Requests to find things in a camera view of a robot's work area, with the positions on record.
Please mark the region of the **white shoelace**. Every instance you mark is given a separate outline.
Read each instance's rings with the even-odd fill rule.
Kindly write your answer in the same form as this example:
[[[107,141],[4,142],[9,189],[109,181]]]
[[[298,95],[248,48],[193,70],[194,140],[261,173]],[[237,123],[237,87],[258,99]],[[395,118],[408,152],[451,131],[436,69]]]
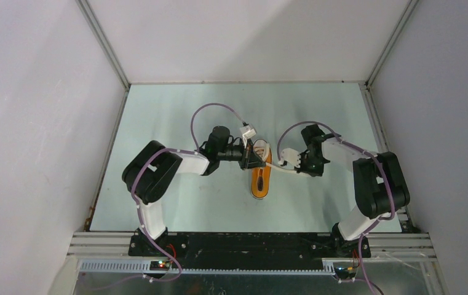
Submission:
[[[270,168],[273,168],[277,171],[284,172],[284,173],[289,173],[289,174],[294,174],[296,175],[298,172],[295,170],[289,170],[289,169],[284,169],[281,167],[278,167],[272,163],[272,160],[270,159],[271,156],[271,146],[270,144],[263,140],[263,139],[258,139],[254,142],[254,151],[263,160],[263,162],[266,163],[267,166]]]

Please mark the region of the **orange canvas sneaker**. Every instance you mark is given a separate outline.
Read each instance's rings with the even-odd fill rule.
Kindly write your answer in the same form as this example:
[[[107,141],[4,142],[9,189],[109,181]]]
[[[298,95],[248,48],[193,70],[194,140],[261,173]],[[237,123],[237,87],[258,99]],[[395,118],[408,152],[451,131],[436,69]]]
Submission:
[[[263,139],[254,142],[254,151],[256,155],[266,164],[272,164],[272,151],[270,144]],[[269,183],[271,177],[271,167],[254,168],[251,178],[251,193],[258,200],[264,199],[269,192]]]

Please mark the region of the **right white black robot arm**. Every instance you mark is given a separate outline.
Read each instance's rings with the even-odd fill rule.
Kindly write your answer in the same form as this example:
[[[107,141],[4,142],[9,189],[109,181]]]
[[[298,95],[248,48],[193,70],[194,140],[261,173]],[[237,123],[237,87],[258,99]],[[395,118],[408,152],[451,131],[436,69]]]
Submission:
[[[374,153],[350,143],[337,133],[325,133],[317,124],[301,131],[306,150],[299,154],[298,172],[321,177],[324,166],[337,163],[353,175],[355,207],[334,226],[332,252],[346,257],[355,241],[381,221],[394,218],[410,201],[409,191],[397,156],[393,152]]]

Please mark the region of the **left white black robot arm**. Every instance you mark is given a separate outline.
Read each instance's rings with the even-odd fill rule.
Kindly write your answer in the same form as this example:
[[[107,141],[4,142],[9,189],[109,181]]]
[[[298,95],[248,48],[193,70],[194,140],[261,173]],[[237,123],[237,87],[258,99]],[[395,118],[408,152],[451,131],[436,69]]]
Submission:
[[[196,151],[167,148],[152,140],[124,168],[122,181],[136,203],[139,230],[146,236],[143,247],[151,255],[160,256],[167,248],[160,199],[175,175],[208,176],[221,162],[237,162],[242,170],[266,167],[250,138],[236,143],[227,127],[216,126]]]

